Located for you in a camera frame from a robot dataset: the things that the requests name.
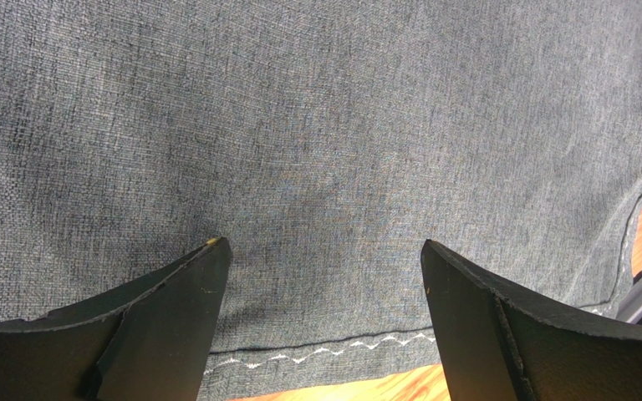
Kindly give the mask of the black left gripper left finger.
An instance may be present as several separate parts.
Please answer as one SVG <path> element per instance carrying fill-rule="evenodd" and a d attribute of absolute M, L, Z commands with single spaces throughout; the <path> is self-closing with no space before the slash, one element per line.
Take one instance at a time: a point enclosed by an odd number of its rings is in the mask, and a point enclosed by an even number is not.
<path fill-rule="evenodd" d="M 0 400 L 194 400 L 232 252 L 224 237 L 31 320 L 0 322 Z"/>

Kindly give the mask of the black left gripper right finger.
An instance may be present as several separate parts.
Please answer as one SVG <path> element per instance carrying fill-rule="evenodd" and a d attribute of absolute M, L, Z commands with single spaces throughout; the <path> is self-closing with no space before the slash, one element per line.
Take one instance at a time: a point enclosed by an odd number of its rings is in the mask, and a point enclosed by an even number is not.
<path fill-rule="evenodd" d="M 420 255 L 454 400 L 642 400 L 642 325 L 585 312 L 436 241 Z"/>

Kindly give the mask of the grey cloth napkin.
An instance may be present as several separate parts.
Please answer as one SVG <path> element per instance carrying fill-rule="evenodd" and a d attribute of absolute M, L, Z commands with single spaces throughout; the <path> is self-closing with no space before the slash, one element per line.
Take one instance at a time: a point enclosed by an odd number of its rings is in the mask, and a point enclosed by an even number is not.
<path fill-rule="evenodd" d="M 225 236 L 203 400 L 437 363 L 420 250 L 613 317 L 642 1 L 0 1 L 0 321 Z"/>

